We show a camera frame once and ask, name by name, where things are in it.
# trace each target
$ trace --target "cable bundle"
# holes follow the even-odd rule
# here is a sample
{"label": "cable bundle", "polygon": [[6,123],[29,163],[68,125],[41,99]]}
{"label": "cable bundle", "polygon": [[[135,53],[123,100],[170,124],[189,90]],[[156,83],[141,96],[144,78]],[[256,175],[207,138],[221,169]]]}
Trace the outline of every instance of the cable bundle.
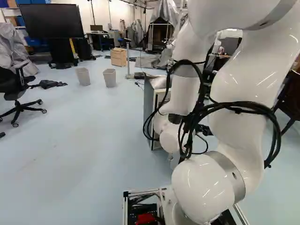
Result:
{"label": "cable bundle", "polygon": [[[194,109],[192,112],[184,116],[183,119],[181,120],[180,126],[179,126],[179,131],[178,131],[178,143],[180,147],[180,157],[181,161],[190,158],[192,154],[201,154],[201,153],[193,153],[193,134],[195,133],[195,129],[198,124],[209,114],[214,113],[218,110],[221,109],[228,109],[234,111],[236,114],[241,114],[241,113],[249,113],[249,114],[257,114],[257,115],[263,115],[270,119],[273,123],[273,138],[272,138],[272,144],[271,144],[271,149],[269,152],[269,155],[267,159],[264,161],[264,167],[270,167],[271,162],[277,157],[277,155],[280,152],[280,147],[281,147],[281,131],[279,124],[277,122],[277,118],[274,114],[274,112],[256,102],[251,102],[251,101],[237,101],[237,102],[222,102],[218,103],[214,101],[213,99],[210,98],[210,100],[213,102],[210,105],[204,105],[204,82],[203,82],[203,77],[200,69],[196,64],[189,60],[180,60],[178,61],[167,73],[167,84],[166,84],[166,92],[165,96],[163,98],[163,101],[159,104],[158,108],[147,118],[147,120],[144,123],[143,126],[143,132],[146,138],[149,140],[153,141],[159,141],[159,139],[154,139],[150,136],[149,134],[149,129],[150,129],[150,122],[154,118],[155,114],[159,112],[159,109],[162,107],[164,104],[164,101],[167,97],[169,88],[170,88],[170,81],[171,81],[171,74],[181,65],[191,65],[196,73],[199,76],[200,79],[200,94],[198,97],[198,100],[195,104]],[[185,135],[188,135],[187,143],[183,146],[183,140]]]}

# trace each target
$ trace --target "white wall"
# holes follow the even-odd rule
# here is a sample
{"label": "white wall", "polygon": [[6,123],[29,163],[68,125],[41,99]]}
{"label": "white wall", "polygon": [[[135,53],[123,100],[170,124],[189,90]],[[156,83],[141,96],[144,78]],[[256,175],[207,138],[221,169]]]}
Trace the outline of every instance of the white wall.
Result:
{"label": "white wall", "polygon": [[[83,30],[85,32],[90,30],[90,25],[92,23],[90,2],[87,0],[52,0],[52,3],[64,3],[64,4],[77,4],[80,9],[80,16],[82,20]],[[108,10],[108,0],[93,0],[93,8],[95,15],[96,25],[103,25],[104,30],[108,30],[109,20],[109,10]],[[110,2],[111,18],[112,18],[112,28],[120,29],[120,19],[125,20],[126,26],[129,26],[133,20],[134,6],[127,4],[123,1],[112,0]],[[147,10],[147,29],[149,24],[149,19],[152,15],[152,10]],[[135,18],[140,19],[140,8],[135,9]]]}

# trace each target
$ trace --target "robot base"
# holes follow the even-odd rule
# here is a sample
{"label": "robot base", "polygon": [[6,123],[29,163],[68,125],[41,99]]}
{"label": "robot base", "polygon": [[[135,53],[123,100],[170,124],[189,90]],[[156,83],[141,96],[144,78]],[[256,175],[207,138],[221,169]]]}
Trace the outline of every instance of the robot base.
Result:
{"label": "robot base", "polygon": [[[162,187],[160,189],[148,190],[148,191],[124,191],[123,192],[123,223],[122,225],[131,225],[130,218],[137,218],[139,215],[133,215],[131,210],[133,205],[130,205],[133,199],[145,198],[144,201],[149,203],[150,211],[154,212],[156,217],[161,218],[165,225],[198,225],[190,220],[184,212],[181,210],[174,192],[170,186]],[[153,204],[157,205],[157,210],[153,210]],[[234,209],[241,220],[243,225],[249,225],[249,222],[245,218],[239,206],[234,205]],[[229,210],[220,215],[216,221],[211,225],[236,225]]]}

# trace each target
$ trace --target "red component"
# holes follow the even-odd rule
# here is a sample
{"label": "red component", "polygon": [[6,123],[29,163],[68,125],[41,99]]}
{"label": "red component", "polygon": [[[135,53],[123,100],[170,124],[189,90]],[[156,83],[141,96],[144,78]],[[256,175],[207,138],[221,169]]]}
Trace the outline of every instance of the red component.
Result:
{"label": "red component", "polygon": [[136,225],[141,225],[141,224],[148,224],[151,222],[156,221],[156,219],[153,217],[152,214],[150,213],[145,213],[137,216],[137,222]]}

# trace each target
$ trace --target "gray cover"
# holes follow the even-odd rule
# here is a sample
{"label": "gray cover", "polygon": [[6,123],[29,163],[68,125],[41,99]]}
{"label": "gray cover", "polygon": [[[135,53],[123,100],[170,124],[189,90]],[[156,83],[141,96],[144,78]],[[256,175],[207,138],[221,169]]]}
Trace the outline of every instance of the gray cover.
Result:
{"label": "gray cover", "polygon": [[0,66],[15,72],[15,67],[30,62],[23,68],[24,75],[35,75],[39,69],[29,60],[22,40],[11,23],[0,23]]}
{"label": "gray cover", "polygon": [[135,67],[150,69],[166,69],[169,60],[172,59],[172,50],[164,49],[161,55],[151,55],[147,57],[137,57]]}
{"label": "gray cover", "polygon": [[130,27],[127,28],[127,36],[131,39],[131,47],[136,48],[144,38],[144,30],[142,29],[141,20],[135,20]]}
{"label": "gray cover", "polygon": [[173,0],[158,0],[157,6],[153,9],[150,23],[156,21],[159,17],[169,22],[173,27],[177,26],[179,12]]}

